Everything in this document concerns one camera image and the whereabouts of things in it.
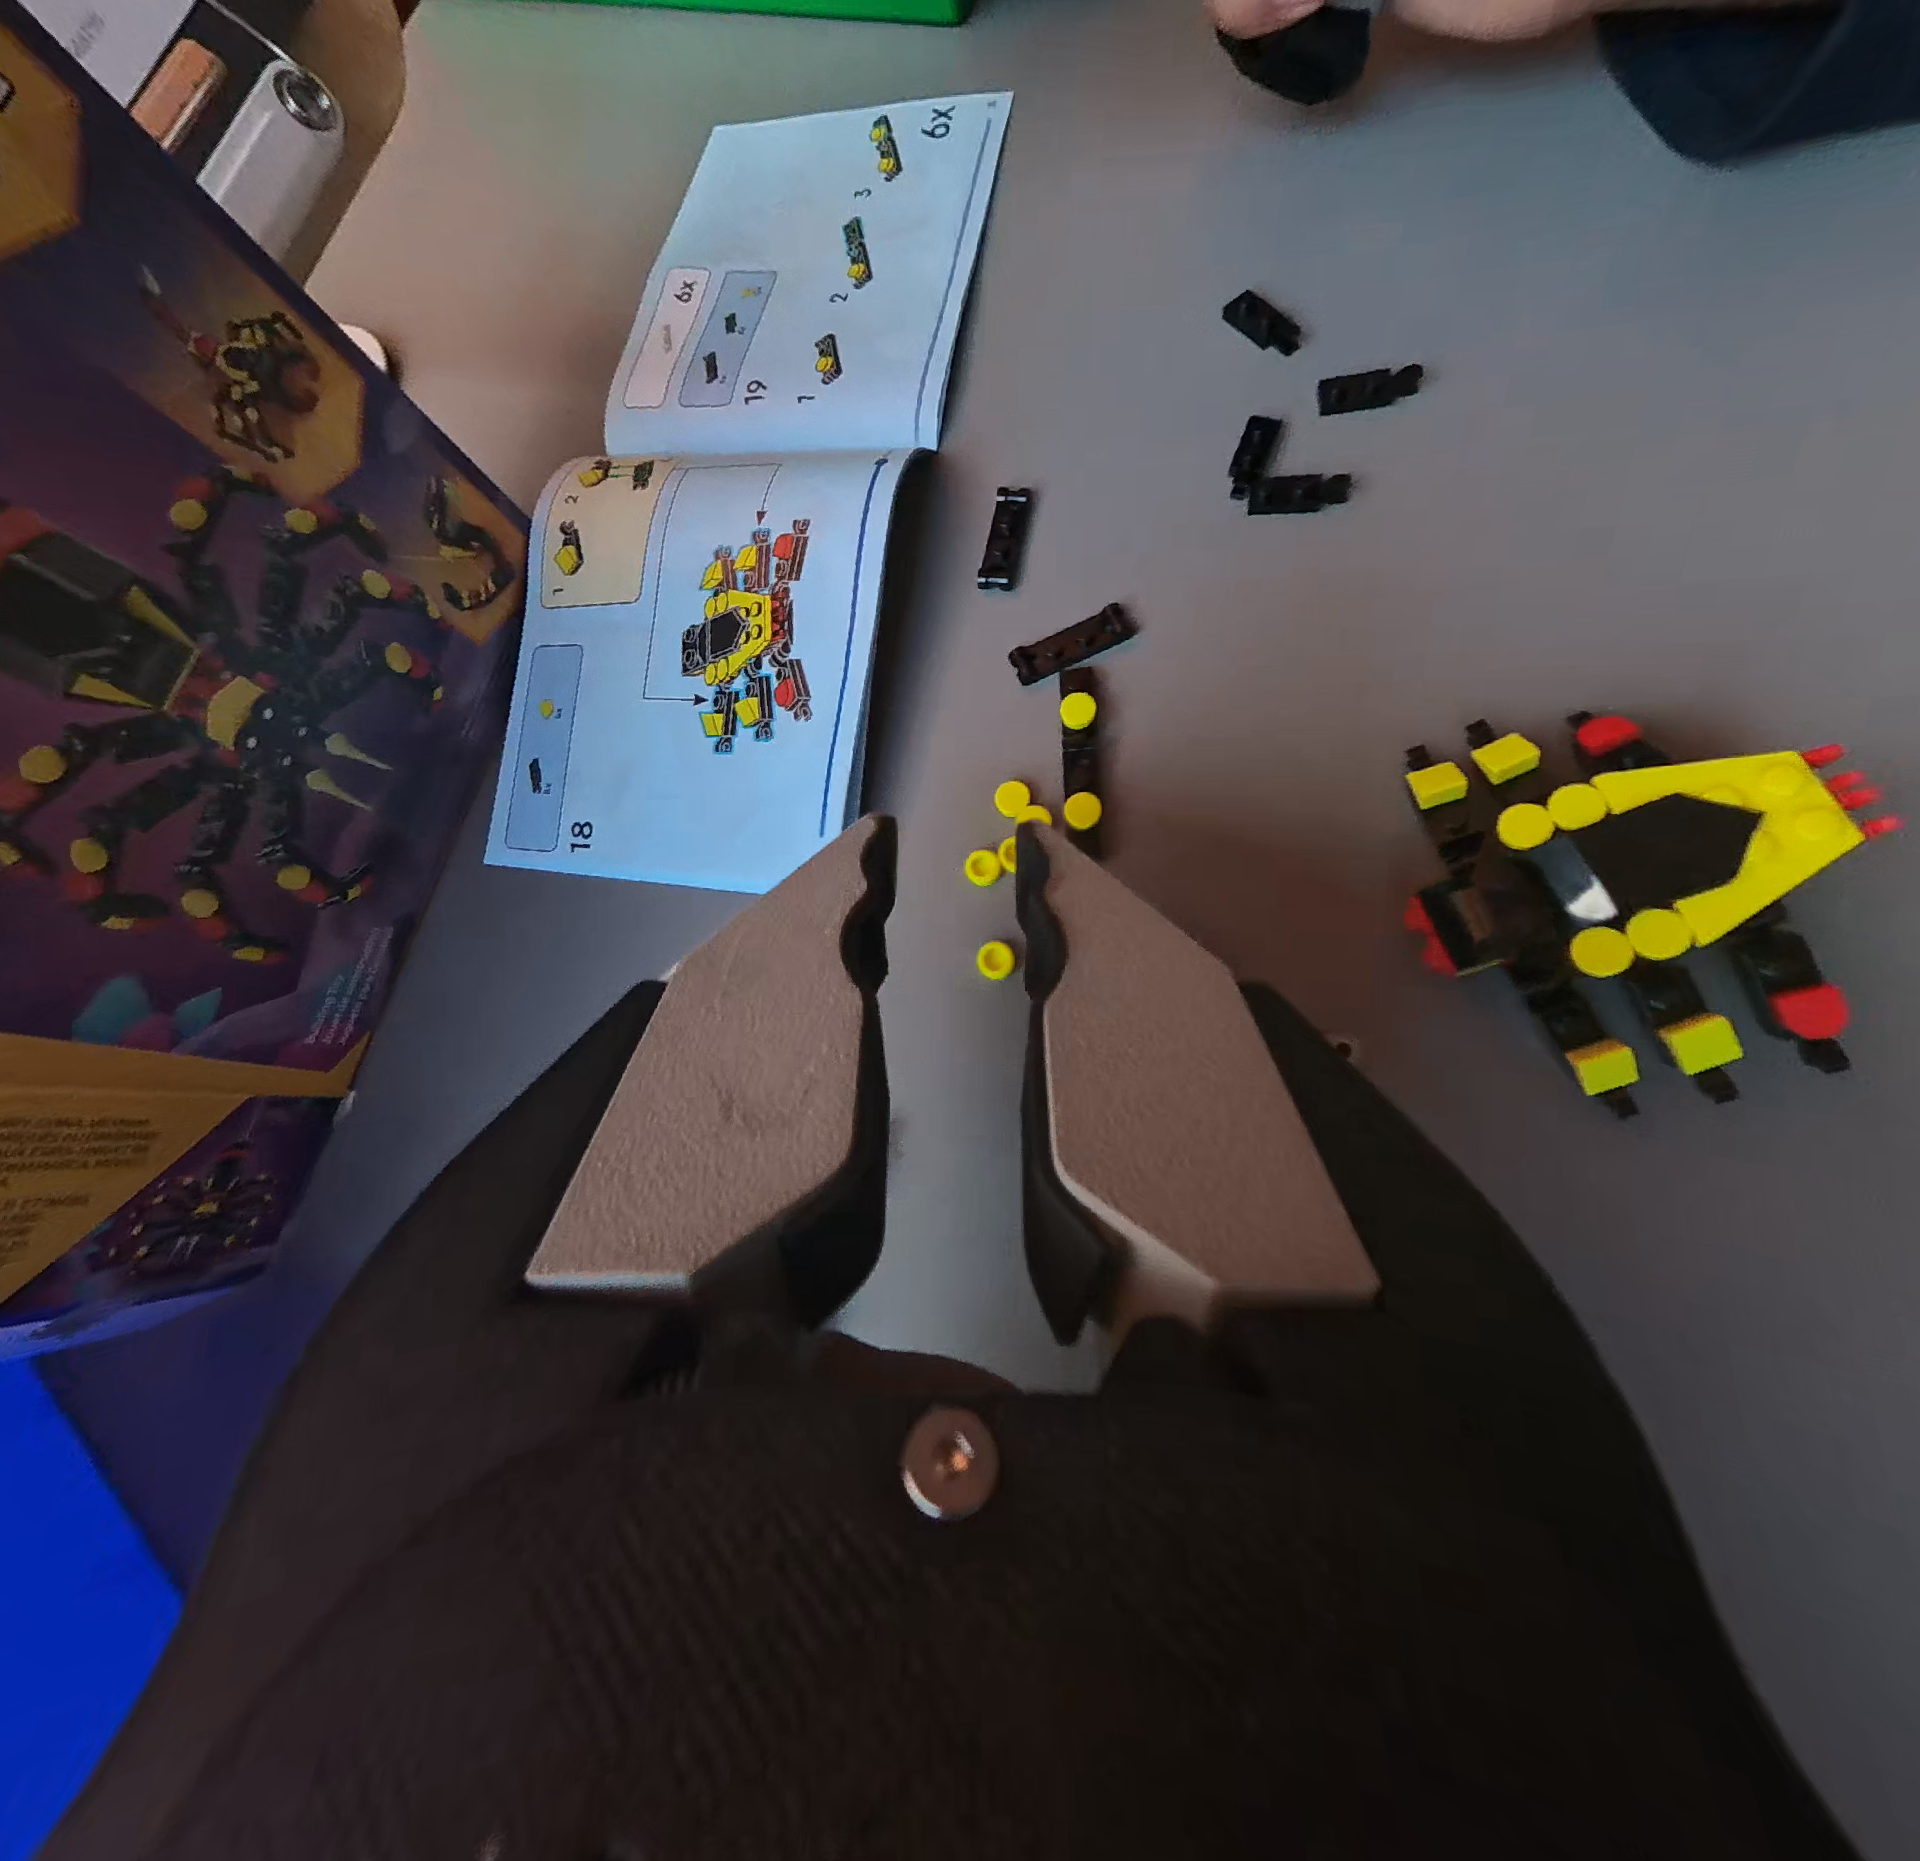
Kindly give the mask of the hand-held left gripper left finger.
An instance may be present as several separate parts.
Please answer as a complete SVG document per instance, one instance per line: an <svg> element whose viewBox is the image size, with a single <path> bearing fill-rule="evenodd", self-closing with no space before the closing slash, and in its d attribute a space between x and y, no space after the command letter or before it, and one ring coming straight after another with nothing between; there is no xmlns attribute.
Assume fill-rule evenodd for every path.
<svg viewBox="0 0 1920 1861"><path fill-rule="evenodd" d="M687 956L526 1267L543 1292L829 1321L885 1235L898 826L853 824Z"/></svg>

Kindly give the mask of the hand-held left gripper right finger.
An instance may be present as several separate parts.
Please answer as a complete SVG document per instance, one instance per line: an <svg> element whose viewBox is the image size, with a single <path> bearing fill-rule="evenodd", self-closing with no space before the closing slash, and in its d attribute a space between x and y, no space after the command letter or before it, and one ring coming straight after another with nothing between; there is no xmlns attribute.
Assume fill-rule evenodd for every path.
<svg viewBox="0 0 1920 1861"><path fill-rule="evenodd" d="M1048 824L1015 832L1023 1248L1053 1341L1360 1309L1374 1259L1243 987Z"/></svg>

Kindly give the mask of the black lego leg yellow tiles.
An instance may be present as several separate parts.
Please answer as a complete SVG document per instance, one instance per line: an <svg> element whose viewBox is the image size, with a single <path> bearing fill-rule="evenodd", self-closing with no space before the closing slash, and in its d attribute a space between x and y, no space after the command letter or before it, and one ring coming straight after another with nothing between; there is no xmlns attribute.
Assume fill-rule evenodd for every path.
<svg viewBox="0 0 1920 1861"><path fill-rule="evenodd" d="M1062 803L1059 824L1067 837L1096 864L1105 859L1105 752L1103 710L1107 694L1093 666L1073 666L1059 675L1059 754Z"/></svg>

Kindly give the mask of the person's right forearm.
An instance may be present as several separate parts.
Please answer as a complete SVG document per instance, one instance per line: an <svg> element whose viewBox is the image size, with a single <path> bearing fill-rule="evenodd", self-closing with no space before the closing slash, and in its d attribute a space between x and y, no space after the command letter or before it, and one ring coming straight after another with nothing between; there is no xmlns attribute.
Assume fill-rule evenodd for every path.
<svg viewBox="0 0 1920 1861"><path fill-rule="evenodd" d="M1816 0L1597 21L1609 76L1705 167L1919 119L1919 0Z"/></svg>

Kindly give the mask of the lego instruction booklet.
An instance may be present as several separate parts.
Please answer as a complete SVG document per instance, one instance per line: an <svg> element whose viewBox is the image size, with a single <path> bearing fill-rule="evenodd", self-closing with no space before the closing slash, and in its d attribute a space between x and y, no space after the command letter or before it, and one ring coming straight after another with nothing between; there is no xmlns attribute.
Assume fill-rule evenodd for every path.
<svg viewBox="0 0 1920 1861"><path fill-rule="evenodd" d="M1013 96L722 125L534 514L489 865L764 894L860 813Z"/></svg>

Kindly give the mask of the yellow black lego spider body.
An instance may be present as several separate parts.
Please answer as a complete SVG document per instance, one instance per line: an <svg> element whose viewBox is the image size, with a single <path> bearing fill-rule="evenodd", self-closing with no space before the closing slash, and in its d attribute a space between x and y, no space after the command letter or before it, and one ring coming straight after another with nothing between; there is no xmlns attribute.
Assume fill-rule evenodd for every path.
<svg viewBox="0 0 1920 1861"><path fill-rule="evenodd" d="M1465 754L1406 750L1406 798L1438 857L1406 928L1449 979L1501 975L1588 1101L1639 1111L1642 1053L1601 998L1639 1019L1650 1052L1713 1104L1735 1104L1740 1025L1693 963L1720 956L1754 1023L1821 1075L1851 1070L1851 1004L1788 899L1900 827L1846 750L1777 748L1684 761L1620 712L1567 718L1569 771L1521 730L1472 721Z"/></svg>

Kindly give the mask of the purple spider lego box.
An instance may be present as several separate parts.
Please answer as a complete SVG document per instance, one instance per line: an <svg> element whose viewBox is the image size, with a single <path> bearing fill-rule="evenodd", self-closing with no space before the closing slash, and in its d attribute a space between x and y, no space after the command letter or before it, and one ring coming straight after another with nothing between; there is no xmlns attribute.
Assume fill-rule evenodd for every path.
<svg viewBox="0 0 1920 1861"><path fill-rule="evenodd" d="M508 721L526 519L16 0L3 1349L251 1284Z"/></svg>

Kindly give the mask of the blue flat board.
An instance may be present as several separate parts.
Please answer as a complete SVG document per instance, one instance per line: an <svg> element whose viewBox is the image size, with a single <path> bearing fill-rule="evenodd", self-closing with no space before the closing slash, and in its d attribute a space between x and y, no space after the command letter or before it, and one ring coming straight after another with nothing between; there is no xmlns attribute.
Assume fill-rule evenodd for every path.
<svg viewBox="0 0 1920 1861"><path fill-rule="evenodd" d="M33 1856L156 1670L180 1592L26 1361L3 1368L3 1854Z"/></svg>

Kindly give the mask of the white metal cylinder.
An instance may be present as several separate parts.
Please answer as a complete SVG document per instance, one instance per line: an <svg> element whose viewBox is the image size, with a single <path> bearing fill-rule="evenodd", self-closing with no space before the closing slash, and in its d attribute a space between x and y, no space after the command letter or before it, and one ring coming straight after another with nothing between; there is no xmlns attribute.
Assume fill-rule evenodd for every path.
<svg viewBox="0 0 1920 1861"><path fill-rule="evenodd" d="M274 58L200 169L200 188L285 262L346 154L346 110L311 69Z"/></svg>

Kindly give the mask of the copper coloured cylinder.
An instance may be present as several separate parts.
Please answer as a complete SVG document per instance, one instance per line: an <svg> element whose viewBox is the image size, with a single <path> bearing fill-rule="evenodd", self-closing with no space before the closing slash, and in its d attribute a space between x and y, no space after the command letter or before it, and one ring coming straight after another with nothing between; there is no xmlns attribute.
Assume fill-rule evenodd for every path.
<svg viewBox="0 0 1920 1861"><path fill-rule="evenodd" d="M220 98L225 79L225 60L204 42L185 35L159 58L128 105L128 113L157 146L177 154Z"/></svg>

